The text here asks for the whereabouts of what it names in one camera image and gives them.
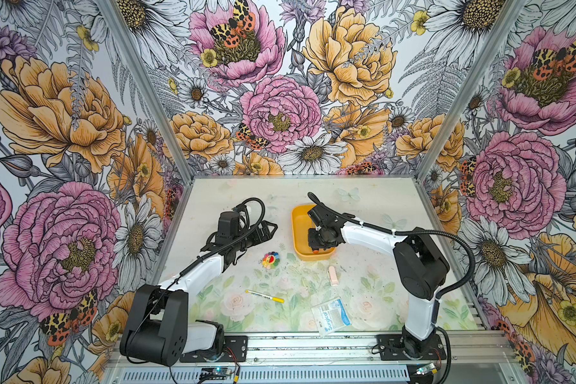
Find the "orange tray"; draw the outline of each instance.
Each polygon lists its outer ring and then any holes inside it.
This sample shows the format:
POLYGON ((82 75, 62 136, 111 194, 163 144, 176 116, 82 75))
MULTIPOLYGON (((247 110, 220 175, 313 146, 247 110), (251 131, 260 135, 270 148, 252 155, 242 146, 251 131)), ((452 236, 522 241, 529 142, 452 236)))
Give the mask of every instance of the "orange tray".
POLYGON ((314 253, 309 247, 307 231, 309 228, 315 228, 315 226, 311 218, 307 215, 307 212, 315 206, 315 204, 299 205, 292 210, 292 239, 294 241, 294 250, 303 261, 326 260, 335 252, 334 248, 330 248, 314 253))

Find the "metal bracket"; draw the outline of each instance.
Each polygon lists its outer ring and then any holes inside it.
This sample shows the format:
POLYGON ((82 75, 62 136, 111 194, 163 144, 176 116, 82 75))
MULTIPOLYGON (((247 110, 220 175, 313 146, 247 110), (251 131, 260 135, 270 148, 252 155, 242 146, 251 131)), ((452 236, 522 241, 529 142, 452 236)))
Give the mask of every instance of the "metal bracket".
POLYGON ((446 350, 442 345, 442 339, 439 335, 435 335, 434 341, 431 343, 431 347, 428 352, 425 352, 424 356, 420 358, 410 357, 405 354, 403 349, 400 347, 395 347, 400 345, 401 334, 384 334, 376 335, 376 340, 378 341, 378 348, 380 359, 382 361, 406 361, 406 360, 445 360, 446 350))
MULTIPOLYGON (((224 348, 230 348, 235 354, 238 363, 246 361, 247 356, 247 336, 226 336, 224 348)), ((208 356, 206 351, 194 351, 184 353, 179 358, 182 363, 233 363, 233 358, 226 352, 218 356, 208 356)))

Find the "surgical mask packet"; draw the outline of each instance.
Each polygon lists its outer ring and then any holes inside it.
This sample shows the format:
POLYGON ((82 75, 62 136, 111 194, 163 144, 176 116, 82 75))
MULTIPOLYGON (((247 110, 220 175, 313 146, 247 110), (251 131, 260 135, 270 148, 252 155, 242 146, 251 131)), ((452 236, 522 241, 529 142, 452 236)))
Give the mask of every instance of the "surgical mask packet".
POLYGON ((311 312, 314 314, 320 336, 326 336, 350 325, 348 314, 339 297, 314 305, 311 307, 311 312))

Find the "black cable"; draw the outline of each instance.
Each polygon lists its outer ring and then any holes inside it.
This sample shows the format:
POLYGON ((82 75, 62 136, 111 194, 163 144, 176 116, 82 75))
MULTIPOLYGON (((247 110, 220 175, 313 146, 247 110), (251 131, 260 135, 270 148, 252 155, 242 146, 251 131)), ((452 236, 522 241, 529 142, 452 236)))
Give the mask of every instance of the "black cable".
POLYGON ((216 250, 213 250, 207 254, 204 254, 202 256, 197 257, 196 260, 194 260, 194 262, 191 265, 188 265, 183 271, 179 272, 179 277, 177 277, 176 280, 179 280, 180 278, 184 277, 188 272, 193 270, 197 265, 199 265, 200 263, 202 263, 203 261, 205 261, 209 257, 214 256, 215 254, 220 253, 222 251, 228 250, 229 248, 231 248, 235 244, 242 242, 249 235, 253 234, 258 229, 258 226, 260 226, 262 220, 265 217, 265 204, 262 202, 262 200, 260 198, 250 197, 250 198, 246 198, 246 200, 243 200, 243 202, 241 204, 239 204, 237 207, 244 206, 245 204, 247 204, 249 202, 257 202, 258 204, 260 204, 260 217, 258 218, 258 220, 256 220, 256 223, 250 229, 248 229, 244 234, 237 237, 232 242, 224 244, 223 246, 217 248, 216 250))
POLYGON ((379 230, 380 232, 384 232, 385 234, 391 234, 391 235, 395 235, 395 236, 413 236, 413 235, 444 236, 444 237, 450 238, 450 239, 454 240, 455 242, 459 243, 459 245, 461 245, 461 247, 463 247, 463 249, 465 249, 465 251, 468 253, 468 259, 469 259, 468 271, 456 283, 451 284, 451 285, 447 286, 446 288, 440 289, 436 294, 437 300, 441 299, 441 297, 443 295, 445 295, 446 293, 453 291, 453 290, 465 285, 469 280, 471 280, 474 277, 474 272, 476 271, 476 257, 474 256, 474 253, 472 252, 472 250, 469 248, 469 245, 457 235, 449 234, 448 232, 444 232, 441 230, 431 230, 431 229, 412 230, 412 231, 398 231, 398 230, 392 231, 392 230, 384 228, 384 227, 376 226, 375 224, 369 224, 368 222, 361 222, 361 221, 355 220, 353 218, 349 218, 349 217, 345 216, 344 214, 341 214, 337 211, 334 211, 331 208, 329 208, 328 206, 324 205, 322 202, 320 202, 318 197, 316 197, 316 195, 314 195, 311 192, 309 192, 307 194, 307 196, 316 205, 319 205, 319 206, 323 207, 325 210, 331 212, 332 214, 337 215, 338 217, 340 217, 346 221, 349 221, 353 224, 357 224, 358 226, 362 225, 363 227, 368 227, 371 229, 379 230))
POLYGON ((179 384, 179 383, 177 383, 177 380, 175 380, 175 376, 172 375, 172 369, 171 369, 171 367, 169 367, 169 373, 171 374, 171 379, 173 380, 173 383, 179 384))
POLYGON ((437 384, 444 384, 446 379, 448 378, 448 374, 450 373, 450 363, 452 362, 452 352, 450 350, 450 338, 448 337, 448 333, 442 327, 436 327, 438 331, 440 331, 444 335, 444 342, 446 343, 446 368, 444 369, 444 374, 440 381, 437 384))
POLYGON ((126 350, 126 360, 128 360, 128 362, 130 364, 145 364, 145 363, 149 363, 148 361, 142 360, 142 361, 132 361, 132 359, 130 359, 130 346, 131 344, 128 343, 128 340, 130 339, 130 335, 136 335, 137 332, 139 332, 140 327, 143 325, 143 323, 145 323, 145 320, 147 319, 147 317, 154 312, 154 309, 156 309, 156 307, 158 306, 158 303, 160 303, 160 301, 162 300, 162 298, 164 297, 164 295, 169 291, 169 288, 172 287, 174 284, 177 283, 177 281, 179 281, 179 278, 173 280, 173 282, 171 284, 169 284, 168 287, 166 287, 165 290, 162 291, 162 294, 160 295, 160 297, 158 298, 158 300, 154 303, 154 306, 152 307, 152 309, 149 310, 149 312, 147 312, 147 314, 145 316, 143 316, 143 320, 140 321, 139 326, 136 328, 136 331, 134 331, 133 333, 128 334, 128 338, 126 339, 126 345, 125 345, 125 350, 126 350))
POLYGON ((241 374, 241 365, 237 362, 237 356, 235 356, 235 353, 233 352, 232 349, 230 349, 230 347, 226 347, 226 349, 224 349, 228 354, 230 354, 230 356, 233 358, 233 361, 235 362, 235 379, 233 380, 233 384, 236 384, 237 381, 239 381, 239 375, 241 374))
POLYGON ((215 378, 218 378, 218 379, 226 379, 226 376, 224 376, 224 375, 216 375, 215 373, 210 373, 210 374, 208 374, 208 375, 201 375, 201 376, 200 376, 200 380, 198 380, 198 383, 197 383, 197 384, 201 384, 203 381, 210 380, 210 379, 215 379, 215 378))
MULTIPOLYGON (((221 246, 220 248, 217 248, 216 250, 213 250, 203 256, 199 256, 196 258, 196 260, 189 265, 188 267, 186 267, 186 269, 184 269, 183 271, 179 272, 179 276, 173 280, 173 282, 171 284, 169 284, 168 287, 166 287, 166 289, 164 289, 162 291, 162 294, 160 295, 160 297, 158 298, 158 300, 154 303, 154 306, 152 307, 152 309, 149 310, 149 312, 143 317, 143 319, 141 320, 141 322, 139 323, 139 326, 136 328, 136 331, 130 333, 128 335, 128 338, 130 338, 130 335, 136 335, 137 332, 139 332, 140 327, 143 325, 143 323, 145 323, 145 320, 147 319, 147 317, 154 312, 154 309, 156 309, 156 307, 158 306, 158 304, 160 303, 160 301, 162 300, 162 298, 165 296, 165 294, 169 291, 169 288, 172 287, 173 285, 177 284, 177 282, 179 281, 179 279, 181 279, 182 277, 184 277, 188 272, 190 272, 191 270, 194 269, 195 266, 199 265, 200 263, 202 263, 205 259, 208 259, 211 256, 214 256, 215 254, 217 254, 218 252, 222 252, 224 250, 229 249, 230 247, 232 247, 233 245, 237 244, 238 242, 243 241, 245 238, 247 238, 250 234, 252 234, 254 231, 256 231, 256 229, 258 229, 258 226, 261 224, 262 220, 265 217, 265 204, 262 202, 262 200, 260 198, 257 197, 250 197, 250 198, 246 198, 246 200, 243 200, 243 202, 241 202, 241 204, 239 204, 236 208, 241 208, 243 206, 245 206, 245 204, 249 203, 249 202, 257 202, 258 204, 260 204, 260 217, 258 218, 258 220, 256 221, 256 225, 254 225, 252 228, 247 229, 246 233, 237 237, 236 239, 234 239, 232 242, 221 246)), ((249 223, 249 215, 247 214, 247 207, 246 209, 246 223, 249 223)), ((207 239, 207 243, 209 243, 211 241, 211 238, 213 236, 216 235, 217 232, 211 234, 211 236, 207 239)), ((132 361, 130 359, 130 344, 128 343, 128 339, 126 339, 126 360, 128 360, 129 363, 131 364, 145 364, 145 363, 149 363, 148 361, 132 361)))

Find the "table surface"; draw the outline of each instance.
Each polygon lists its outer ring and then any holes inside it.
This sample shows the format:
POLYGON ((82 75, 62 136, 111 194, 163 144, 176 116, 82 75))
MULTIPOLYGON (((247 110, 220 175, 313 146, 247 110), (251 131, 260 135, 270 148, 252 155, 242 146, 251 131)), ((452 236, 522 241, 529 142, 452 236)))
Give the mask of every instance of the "table surface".
MULTIPOLYGON (((226 332, 316 331, 313 305, 339 297, 352 323, 342 331, 397 331, 407 318, 407 291, 394 260, 363 246, 341 244, 329 260, 304 262, 294 251, 291 212, 310 204, 314 192, 327 206, 387 228, 432 228, 412 179, 408 178, 233 178, 197 179, 185 208, 161 280, 173 276, 199 254, 217 219, 248 197, 262 199, 265 219, 279 226, 272 240, 250 248, 237 265, 212 280, 195 299, 190 319, 216 321, 226 332), (262 259, 277 252, 267 269, 262 259), (339 285, 331 287, 329 265, 339 285), (280 297, 276 303, 246 294, 250 289, 280 297)), ((252 204, 252 221, 259 208, 252 204)), ((451 271, 446 285, 456 281, 451 271)), ((445 295, 438 325, 445 329, 477 329, 461 291, 445 295)))

